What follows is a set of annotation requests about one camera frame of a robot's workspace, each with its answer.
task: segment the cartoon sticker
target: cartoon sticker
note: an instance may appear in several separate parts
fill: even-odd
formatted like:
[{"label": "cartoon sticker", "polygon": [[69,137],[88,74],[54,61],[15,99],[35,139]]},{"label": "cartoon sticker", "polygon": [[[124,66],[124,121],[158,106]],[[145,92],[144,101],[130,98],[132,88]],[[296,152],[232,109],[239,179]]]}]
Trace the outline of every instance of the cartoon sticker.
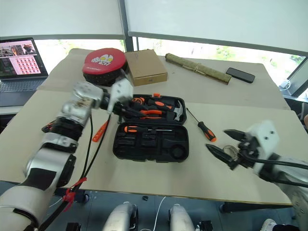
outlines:
[{"label": "cartoon sticker", "polygon": [[104,54],[101,57],[96,57],[96,58],[92,59],[91,62],[93,62],[93,63],[98,62],[98,64],[108,66],[109,64],[111,64],[113,59],[114,59],[114,57],[112,55]]}]

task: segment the black tool case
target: black tool case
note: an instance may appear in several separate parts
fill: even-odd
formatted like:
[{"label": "black tool case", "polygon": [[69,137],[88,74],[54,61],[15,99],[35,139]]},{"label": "black tool case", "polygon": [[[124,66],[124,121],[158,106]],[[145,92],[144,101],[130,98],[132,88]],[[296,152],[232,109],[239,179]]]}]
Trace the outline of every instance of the black tool case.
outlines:
[{"label": "black tool case", "polygon": [[[134,99],[140,97],[144,99],[141,107],[148,107],[148,110],[158,110],[156,105],[147,104],[149,100],[163,102],[176,108],[179,108],[179,103],[181,103],[182,115],[179,121],[174,119],[176,113],[167,111],[163,111],[161,118],[155,119],[123,117],[124,122],[120,123],[117,128],[113,145],[116,157],[134,161],[156,160],[162,163],[184,161],[189,154],[188,132],[183,126],[187,118],[184,100],[170,96],[134,95]],[[130,106],[140,109],[140,104],[137,102],[131,101]],[[152,130],[126,133],[124,131],[126,126],[146,127]]]}]

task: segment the orange tool handle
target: orange tool handle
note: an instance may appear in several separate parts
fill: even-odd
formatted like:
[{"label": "orange tool handle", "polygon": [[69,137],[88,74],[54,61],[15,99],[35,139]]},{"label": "orange tool handle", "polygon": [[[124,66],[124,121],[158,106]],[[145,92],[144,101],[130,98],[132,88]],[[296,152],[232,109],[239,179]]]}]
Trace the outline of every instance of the orange tool handle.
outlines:
[{"label": "orange tool handle", "polygon": [[171,106],[171,105],[167,105],[163,102],[154,101],[154,100],[151,100],[151,99],[148,100],[148,105],[155,105],[158,109],[164,110],[164,111],[173,111],[174,110],[174,107]]},{"label": "orange tool handle", "polygon": [[124,131],[126,133],[136,133],[136,132],[145,132],[145,131],[149,131],[149,130],[148,130],[148,128],[142,128],[142,127],[138,127],[138,126],[125,126]]},{"label": "orange tool handle", "polygon": [[161,117],[150,117],[150,116],[146,116],[146,117],[141,117],[140,119],[161,119]]},{"label": "orange tool handle", "polygon": [[97,131],[95,136],[92,138],[93,142],[97,142],[100,139],[100,137],[102,137],[102,135],[105,133],[106,126],[107,126],[107,121],[101,126],[101,128]]},{"label": "orange tool handle", "polygon": [[207,127],[204,125],[204,123],[202,121],[200,121],[198,123],[198,127],[201,128],[201,130],[203,131],[205,137],[207,137],[207,139],[211,142],[215,142],[217,140],[216,136],[214,135],[214,133]]},{"label": "orange tool handle", "polygon": [[133,98],[132,101],[136,103],[144,104],[145,100],[143,97],[139,97],[139,98],[136,97],[136,98]]},{"label": "orange tool handle", "polygon": [[162,115],[163,114],[163,112],[159,110],[141,110],[140,112],[145,115],[149,115],[149,114]]}]

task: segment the table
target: table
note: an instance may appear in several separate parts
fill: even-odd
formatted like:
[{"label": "table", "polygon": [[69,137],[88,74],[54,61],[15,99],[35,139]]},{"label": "table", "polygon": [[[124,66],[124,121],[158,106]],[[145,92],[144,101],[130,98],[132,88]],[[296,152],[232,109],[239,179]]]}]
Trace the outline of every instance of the table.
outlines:
[{"label": "table", "polygon": [[[72,49],[50,73],[39,87],[41,90],[72,92],[76,81],[84,81],[81,69],[90,50]],[[232,78],[228,85],[198,75],[174,64],[167,63],[160,56],[168,71],[167,82],[154,83],[134,88],[135,94],[177,96],[191,103],[212,103],[237,106],[253,106],[290,110],[278,87],[271,80],[264,65],[230,61],[190,59],[221,72],[229,67],[246,71],[256,76],[252,84]]]},{"label": "table", "polygon": [[[24,168],[43,137],[41,127],[52,121],[69,92],[38,90],[0,135],[0,180],[22,182]],[[255,108],[221,104],[186,103],[216,134],[216,145],[223,147],[237,142],[223,133],[224,129],[246,130],[264,119],[274,122],[281,137],[277,153],[308,161],[308,134],[290,110]],[[93,110],[94,130],[107,119],[104,110]],[[189,133],[190,155],[182,163],[134,162],[117,159],[112,153],[117,127],[113,115],[98,157],[82,189],[129,192],[202,198],[221,201],[290,205],[290,200],[272,183],[253,174],[251,169],[237,167],[234,171],[216,159],[205,147],[208,140],[188,115],[184,126]],[[75,156],[77,162],[68,183],[73,185],[81,174],[89,141],[87,124]],[[92,143],[91,154],[97,147]]]},{"label": "table", "polygon": [[[63,103],[70,98],[73,84],[84,81],[81,68],[89,52],[72,49],[0,134],[0,180],[24,180],[22,169],[39,147],[43,137],[41,127],[54,120]],[[253,84],[231,79],[229,85],[224,85],[166,63],[164,57],[160,59],[169,73],[168,81],[135,87],[134,93],[160,92],[183,98],[195,116],[215,132],[219,147],[237,144],[222,132],[224,129],[246,130],[254,123],[271,119],[282,140],[277,153],[307,161],[308,157],[302,150],[308,149],[308,136],[263,65],[194,60],[222,72],[234,67],[256,75]],[[92,115],[96,132],[107,119],[107,113],[93,110]],[[216,159],[206,149],[205,143],[208,141],[190,115],[184,124],[189,133],[190,155],[182,163],[117,159],[112,153],[116,122],[117,116],[113,115],[103,146],[82,189],[290,205],[290,200],[277,186],[259,179],[251,169],[238,167],[231,171]],[[90,127],[87,124],[79,139],[75,171],[67,186],[74,184],[80,176],[89,135]],[[92,143],[91,154],[97,145]]]}]

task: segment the smartphone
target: smartphone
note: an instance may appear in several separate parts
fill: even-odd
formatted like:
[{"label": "smartphone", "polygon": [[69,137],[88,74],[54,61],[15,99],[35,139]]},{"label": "smartphone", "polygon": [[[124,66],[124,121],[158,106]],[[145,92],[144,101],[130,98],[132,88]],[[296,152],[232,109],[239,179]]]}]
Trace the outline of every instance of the smartphone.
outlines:
[{"label": "smartphone", "polygon": [[226,74],[231,75],[232,77],[238,78],[239,80],[245,81],[247,83],[252,83],[255,80],[254,75],[234,69],[232,67],[229,67]]}]

